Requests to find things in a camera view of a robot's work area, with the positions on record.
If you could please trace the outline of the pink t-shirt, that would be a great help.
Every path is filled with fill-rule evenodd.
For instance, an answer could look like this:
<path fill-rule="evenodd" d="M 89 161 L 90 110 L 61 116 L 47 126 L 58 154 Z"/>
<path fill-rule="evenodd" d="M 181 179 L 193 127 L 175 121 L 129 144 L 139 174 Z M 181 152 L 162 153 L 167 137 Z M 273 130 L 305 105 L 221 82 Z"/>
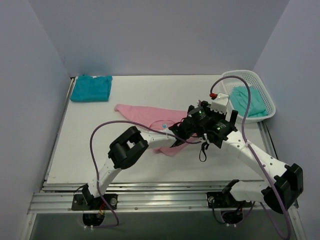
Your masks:
<path fill-rule="evenodd" d="M 164 125 L 167 128 L 171 127 L 187 116 L 187 111 L 126 104 L 117 104 L 114 110 L 129 121 L 140 123 L 157 131 L 163 130 Z"/>

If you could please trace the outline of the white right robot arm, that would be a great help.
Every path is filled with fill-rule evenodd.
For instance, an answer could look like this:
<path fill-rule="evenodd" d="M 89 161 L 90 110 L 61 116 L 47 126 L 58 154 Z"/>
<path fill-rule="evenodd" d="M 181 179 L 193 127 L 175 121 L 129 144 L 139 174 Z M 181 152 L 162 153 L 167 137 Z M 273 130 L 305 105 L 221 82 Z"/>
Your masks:
<path fill-rule="evenodd" d="M 187 111 L 194 132 L 204 140 L 203 147 L 216 145 L 237 158 L 263 182 L 232 180 L 222 193 L 223 203 L 234 206 L 238 202 L 262 202 L 273 211 L 286 212 L 304 190 L 303 169 L 296 163 L 288 165 L 251 143 L 236 126 L 238 112 L 233 110 L 230 119 L 226 114 L 211 110 L 206 101 Z"/>

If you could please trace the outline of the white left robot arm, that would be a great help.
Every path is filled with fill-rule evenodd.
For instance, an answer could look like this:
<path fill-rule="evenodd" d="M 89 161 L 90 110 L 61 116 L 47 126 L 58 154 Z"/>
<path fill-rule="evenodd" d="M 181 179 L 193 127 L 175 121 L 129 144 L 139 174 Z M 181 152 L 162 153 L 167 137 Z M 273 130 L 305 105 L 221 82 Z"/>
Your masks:
<path fill-rule="evenodd" d="M 116 123 L 132 124 L 132 126 L 109 145 L 108 160 L 101 169 L 98 169 L 93 150 L 95 133 L 106 125 Z M 129 120 L 113 120 L 98 125 L 89 138 L 89 150 L 96 176 L 81 190 L 83 204 L 90 210 L 97 209 L 100 206 L 101 197 L 114 178 L 122 170 L 132 167 L 146 150 L 163 147 L 176 148 L 184 143 L 197 144 L 196 141 L 189 141 L 189 138 L 196 134 L 196 132 L 197 128 L 189 118 L 185 118 L 182 122 L 175 123 L 162 130 L 155 130 L 141 123 Z"/>

